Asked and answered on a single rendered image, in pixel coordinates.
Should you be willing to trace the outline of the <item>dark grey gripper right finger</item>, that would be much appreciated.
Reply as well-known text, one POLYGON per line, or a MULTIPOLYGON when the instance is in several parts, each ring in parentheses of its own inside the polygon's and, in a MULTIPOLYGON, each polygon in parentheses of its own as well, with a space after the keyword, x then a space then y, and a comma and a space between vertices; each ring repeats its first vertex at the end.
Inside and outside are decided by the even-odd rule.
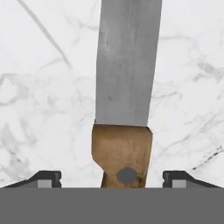
POLYGON ((163 171, 163 188, 217 188, 202 180, 198 180, 186 171, 163 171))

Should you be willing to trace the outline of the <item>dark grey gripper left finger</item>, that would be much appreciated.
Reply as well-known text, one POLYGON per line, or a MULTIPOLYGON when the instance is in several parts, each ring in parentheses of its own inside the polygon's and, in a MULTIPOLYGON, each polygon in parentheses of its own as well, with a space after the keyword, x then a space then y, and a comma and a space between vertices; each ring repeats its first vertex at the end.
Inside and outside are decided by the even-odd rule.
POLYGON ((38 171, 32 177, 7 185, 6 188, 61 188, 61 171, 38 171))

